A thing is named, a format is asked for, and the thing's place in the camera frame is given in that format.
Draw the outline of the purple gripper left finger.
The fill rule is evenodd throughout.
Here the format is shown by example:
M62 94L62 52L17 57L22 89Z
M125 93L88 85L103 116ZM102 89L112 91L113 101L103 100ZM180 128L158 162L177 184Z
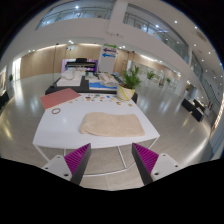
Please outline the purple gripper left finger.
M91 155L91 144L86 144L66 156L56 155L43 170L79 185Z

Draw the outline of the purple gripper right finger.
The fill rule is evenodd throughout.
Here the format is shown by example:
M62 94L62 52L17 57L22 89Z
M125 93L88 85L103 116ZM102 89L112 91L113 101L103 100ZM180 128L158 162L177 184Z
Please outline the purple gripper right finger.
M136 143L132 144L132 155L145 185L182 169L168 154L157 154Z

